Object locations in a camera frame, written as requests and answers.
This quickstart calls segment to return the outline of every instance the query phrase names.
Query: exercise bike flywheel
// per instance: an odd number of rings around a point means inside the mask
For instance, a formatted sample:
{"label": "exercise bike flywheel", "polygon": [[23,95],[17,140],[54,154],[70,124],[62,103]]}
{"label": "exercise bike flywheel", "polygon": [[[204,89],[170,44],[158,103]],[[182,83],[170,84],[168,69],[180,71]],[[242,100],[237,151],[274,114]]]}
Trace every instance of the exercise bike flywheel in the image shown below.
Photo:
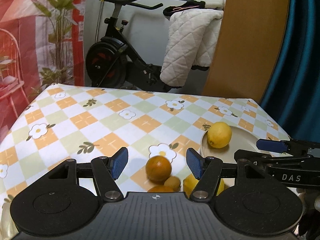
{"label": "exercise bike flywheel", "polygon": [[117,48],[99,41],[91,46],[86,57],[86,69],[92,86],[120,88],[126,77],[125,55],[116,57]]}

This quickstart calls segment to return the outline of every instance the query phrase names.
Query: checkered tablecloth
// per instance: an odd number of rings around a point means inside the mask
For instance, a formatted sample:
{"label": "checkered tablecloth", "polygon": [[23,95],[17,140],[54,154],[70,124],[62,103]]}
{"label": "checkered tablecloth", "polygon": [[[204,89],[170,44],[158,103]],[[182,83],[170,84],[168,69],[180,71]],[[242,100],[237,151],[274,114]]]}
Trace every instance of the checkered tablecloth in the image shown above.
{"label": "checkered tablecloth", "polygon": [[[198,150],[208,125],[223,121],[259,138],[288,140],[286,132],[252,99],[212,98],[54,84],[21,114],[0,144],[0,206],[68,158],[90,162],[127,147],[129,161],[116,181],[147,191],[150,155],[172,162],[181,180],[190,174],[186,150]],[[91,180],[80,184],[94,192]]]}

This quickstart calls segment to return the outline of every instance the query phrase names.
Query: white quilted fabric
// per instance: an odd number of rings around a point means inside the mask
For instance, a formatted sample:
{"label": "white quilted fabric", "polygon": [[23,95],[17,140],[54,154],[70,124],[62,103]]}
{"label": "white quilted fabric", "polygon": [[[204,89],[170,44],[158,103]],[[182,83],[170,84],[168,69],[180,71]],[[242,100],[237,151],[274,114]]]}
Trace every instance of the white quilted fabric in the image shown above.
{"label": "white quilted fabric", "polygon": [[189,9],[170,17],[169,41],[160,79],[180,87],[192,65],[209,67],[217,44],[223,11]]}

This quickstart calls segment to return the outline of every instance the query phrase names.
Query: exercise bike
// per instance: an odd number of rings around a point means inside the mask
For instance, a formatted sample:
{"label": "exercise bike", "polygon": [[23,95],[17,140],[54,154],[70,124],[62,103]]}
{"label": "exercise bike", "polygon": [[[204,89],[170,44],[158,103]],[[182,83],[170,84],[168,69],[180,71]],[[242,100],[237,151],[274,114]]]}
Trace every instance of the exercise bike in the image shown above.
{"label": "exercise bike", "polygon": [[147,64],[123,36],[124,26],[128,21],[122,20],[121,28],[116,27],[121,7],[131,5],[147,10],[155,10],[163,6],[146,6],[134,3],[137,0],[104,0],[115,4],[106,34],[93,44],[86,56],[86,69],[93,87],[121,88],[125,81],[146,91],[168,92],[171,86],[160,80],[161,66]]}

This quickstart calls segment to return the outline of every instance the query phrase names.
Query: wooden panel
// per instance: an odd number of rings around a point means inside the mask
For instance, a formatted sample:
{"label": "wooden panel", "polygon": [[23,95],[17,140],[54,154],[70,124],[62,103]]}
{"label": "wooden panel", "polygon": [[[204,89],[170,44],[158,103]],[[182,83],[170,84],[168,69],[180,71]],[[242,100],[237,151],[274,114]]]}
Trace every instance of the wooden panel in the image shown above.
{"label": "wooden panel", "polygon": [[226,0],[203,95],[259,102],[276,64],[289,0]]}

